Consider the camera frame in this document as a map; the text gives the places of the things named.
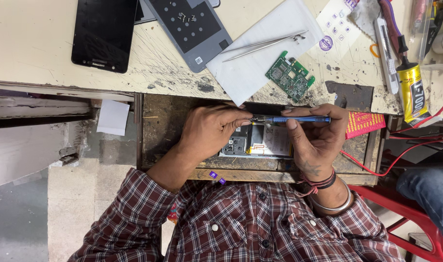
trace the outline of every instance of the scratched desk surface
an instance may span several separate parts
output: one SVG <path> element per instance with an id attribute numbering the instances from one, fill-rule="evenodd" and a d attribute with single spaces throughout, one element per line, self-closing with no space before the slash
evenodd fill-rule
<path id="1" fill-rule="evenodd" d="M 143 119 L 143 170 L 149 169 L 181 136 L 186 115 L 196 104 L 207 103 L 203 99 L 176 96 L 144 95 Z M 283 109 L 278 105 L 250 104 L 247 109 L 259 114 L 280 114 Z M 343 149 L 364 163 L 369 162 L 372 170 L 376 169 L 379 140 L 369 142 L 369 135 L 349 139 Z M 370 145 L 372 150 L 365 155 Z M 362 170 L 341 154 L 333 163 L 336 173 L 349 184 L 375 185 L 376 176 Z M 294 183 L 298 180 L 299 170 L 293 160 L 231 158 L 213 156 L 202 162 L 191 175 L 191 179 L 208 180 L 208 173 L 215 171 L 226 180 L 270 181 Z"/>
<path id="2" fill-rule="evenodd" d="M 409 10 L 412 1 L 392 3 L 398 5 L 394 7 L 395 10 Z M 281 2 L 221 0 L 220 7 L 215 11 L 235 40 Z M 317 16 L 328 0 L 304 2 Z M 71 62 L 71 43 L 76 9 L 76 0 L 0 1 L 0 84 L 15 85 L 20 82 L 36 87 L 79 87 L 229 100 L 207 69 L 198 74 L 189 70 L 156 21 L 134 27 L 127 73 L 117 74 L 74 65 Z M 396 22 L 403 28 L 407 27 L 408 13 L 395 13 Z M 334 81 L 357 87 L 374 87 L 371 104 L 364 106 L 364 110 L 356 110 L 401 114 L 399 101 L 388 94 L 383 86 L 380 60 L 370 53 L 370 44 L 370 38 L 362 33 L 342 57 L 325 52 L 313 57 L 308 54 L 299 57 L 300 63 L 316 77 L 316 81 L 300 103 L 294 105 L 333 103 L 335 93 L 327 83 Z M 424 74 L 423 77 L 427 104 L 434 112 L 443 104 L 443 73 Z M 347 98 L 348 102 L 356 99 L 360 98 Z M 292 104 L 272 82 L 256 92 L 249 101 Z"/>

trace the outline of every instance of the blue precision screwdriver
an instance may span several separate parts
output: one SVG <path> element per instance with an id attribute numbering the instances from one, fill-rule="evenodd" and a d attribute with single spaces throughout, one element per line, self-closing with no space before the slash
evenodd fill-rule
<path id="1" fill-rule="evenodd" d="M 330 123 L 331 117 L 329 116 L 259 116 L 251 118 L 251 121 L 266 122 L 266 123 L 285 123 L 288 119 L 295 119 L 298 122 L 317 122 L 317 123 Z"/>

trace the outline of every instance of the orange ring handle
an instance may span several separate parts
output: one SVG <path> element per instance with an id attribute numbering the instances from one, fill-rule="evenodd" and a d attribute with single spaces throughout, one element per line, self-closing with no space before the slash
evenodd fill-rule
<path id="1" fill-rule="evenodd" d="M 373 55 L 374 57 L 376 57 L 376 58 L 380 58 L 380 56 L 377 55 L 376 52 L 373 50 L 373 47 L 377 47 L 377 46 L 378 46 L 378 44 L 371 44 L 371 45 L 370 45 L 370 52 L 372 53 L 372 55 Z"/>

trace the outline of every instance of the person's leg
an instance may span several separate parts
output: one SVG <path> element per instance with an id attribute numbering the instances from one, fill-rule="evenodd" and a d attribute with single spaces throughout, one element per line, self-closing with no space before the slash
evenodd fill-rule
<path id="1" fill-rule="evenodd" d="M 399 177 L 396 190 L 416 200 L 443 235 L 443 169 L 408 169 Z"/>

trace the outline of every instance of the yellow glue tube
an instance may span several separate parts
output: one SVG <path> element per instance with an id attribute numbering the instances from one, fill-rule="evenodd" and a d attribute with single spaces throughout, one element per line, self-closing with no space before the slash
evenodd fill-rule
<path id="1" fill-rule="evenodd" d="M 410 67 L 408 69 L 400 68 L 402 66 Z M 403 63 L 396 70 L 399 77 L 399 98 L 403 105 L 404 121 L 415 127 L 419 122 L 431 116 L 425 103 L 419 64 Z"/>

